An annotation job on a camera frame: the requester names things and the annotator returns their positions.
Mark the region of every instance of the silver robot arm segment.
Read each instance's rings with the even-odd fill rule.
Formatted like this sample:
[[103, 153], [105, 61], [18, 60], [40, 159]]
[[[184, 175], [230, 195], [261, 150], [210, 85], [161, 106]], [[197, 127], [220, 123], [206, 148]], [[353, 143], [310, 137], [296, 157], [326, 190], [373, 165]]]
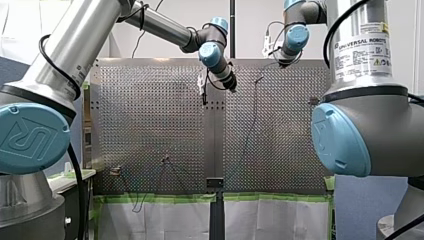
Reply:
[[215, 17], [201, 30], [186, 28], [166, 16], [136, 2], [126, 21], [181, 48], [184, 53], [199, 52], [199, 59], [225, 89], [235, 92], [237, 79], [231, 64], [224, 58], [227, 46], [228, 22]]

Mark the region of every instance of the white fabric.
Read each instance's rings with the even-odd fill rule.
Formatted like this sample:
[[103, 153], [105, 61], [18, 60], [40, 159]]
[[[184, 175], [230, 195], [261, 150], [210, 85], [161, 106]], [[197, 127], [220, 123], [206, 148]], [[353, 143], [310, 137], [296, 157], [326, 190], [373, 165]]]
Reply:
[[139, 213], [133, 208], [133, 204], [105, 204], [99, 240], [209, 240], [209, 203], [145, 203]]
[[327, 240], [329, 203], [226, 202], [227, 240]]
[[[99, 240], [209, 240], [209, 203], [105, 204]], [[329, 203], [225, 203], [226, 240], [327, 240]]]

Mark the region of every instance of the ur logo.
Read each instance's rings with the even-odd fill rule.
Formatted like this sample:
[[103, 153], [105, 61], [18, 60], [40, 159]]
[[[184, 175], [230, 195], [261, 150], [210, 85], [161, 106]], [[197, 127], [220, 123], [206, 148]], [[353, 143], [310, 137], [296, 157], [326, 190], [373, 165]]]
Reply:
[[57, 130], [28, 118], [19, 118], [10, 126], [0, 152], [31, 160], [42, 161], [57, 136]]

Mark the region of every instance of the white wall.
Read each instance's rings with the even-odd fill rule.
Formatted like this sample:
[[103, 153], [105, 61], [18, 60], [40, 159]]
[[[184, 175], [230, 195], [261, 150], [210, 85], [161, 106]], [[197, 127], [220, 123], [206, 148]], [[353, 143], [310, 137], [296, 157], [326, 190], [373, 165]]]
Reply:
[[[151, 0], [149, 4], [156, 7], [158, 0]], [[254, 0], [238, 0], [236, 7], [236, 56], [237, 58], [262, 58], [262, 46], [265, 30], [269, 22], [282, 20], [283, 0], [267, 0], [260, 3]], [[229, 21], [228, 0], [164, 0], [159, 12], [177, 21], [183, 26], [192, 26], [200, 29], [215, 16], [221, 16]], [[312, 26], [312, 39], [304, 51], [304, 58], [319, 58], [317, 48], [322, 46], [325, 37], [325, 26]], [[280, 31], [280, 26], [271, 29], [274, 38]], [[128, 24], [118, 24], [113, 29], [114, 40], [117, 45], [112, 47], [113, 57], [131, 57], [140, 32]], [[185, 58], [197, 57], [197, 54], [186, 55], [180, 49], [153, 35], [146, 34], [140, 42], [136, 58]]]
[[[155, 7], [159, 0], [150, 0], [151, 7]], [[282, 19], [284, 0], [267, 0], [259, 3], [256, 0], [238, 0], [236, 7], [236, 55], [237, 58], [262, 58], [263, 37], [269, 22]], [[416, 23], [417, 5], [419, 0], [389, 1], [388, 14], [391, 30], [391, 44], [393, 52], [393, 74], [395, 79], [414, 91], [414, 71], [416, 56]], [[200, 28], [214, 16], [229, 19], [229, 1], [227, 0], [164, 0], [159, 12], [179, 22], [184, 26]], [[276, 37], [280, 26], [271, 29], [271, 36]], [[325, 26], [310, 26], [311, 39], [304, 50], [303, 59], [322, 59], [322, 45], [326, 34]], [[128, 24], [118, 24], [113, 29], [111, 46], [112, 57], [131, 57], [137, 37], [138, 29]], [[196, 54], [183, 54], [178, 47], [146, 34], [140, 42], [136, 58], [184, 58], [196, 57]]]

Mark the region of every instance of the perforated metal panel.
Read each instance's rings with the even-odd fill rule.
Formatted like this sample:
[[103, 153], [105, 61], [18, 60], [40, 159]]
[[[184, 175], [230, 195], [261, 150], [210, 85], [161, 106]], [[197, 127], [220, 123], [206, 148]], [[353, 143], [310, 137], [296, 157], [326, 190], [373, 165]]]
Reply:
[[[204, 192], [201, 68], [127, 61], [133, 65], [102, 62], [97, 69], [104, 164], [97, 193]], [[119, 166], [121, 175], [111, 176], [111, 168]]]
[[[324, 65], [270, 66], [255, 93], [270, 61], [233, 63], [237, 93], [209, 88], [202, 106], [203, 67], [195, 59], [98, 62], [91, 79], [92, 151], [103, 170], [96, 194], [204, 192], [206, 177], [222, 172], [226, 191], [323, 193], [329, 173], [312, 147], [309, 102], [328, 88]], [[116, 167], [119, 177], [110, 174]]]
[[237, 94], [227, 94], [226, 191], [322, 193], [329, 173], [313, 149], [310, 103], [328, 89], [328, 70], [316, 61], [259, 66], [238, 61]]

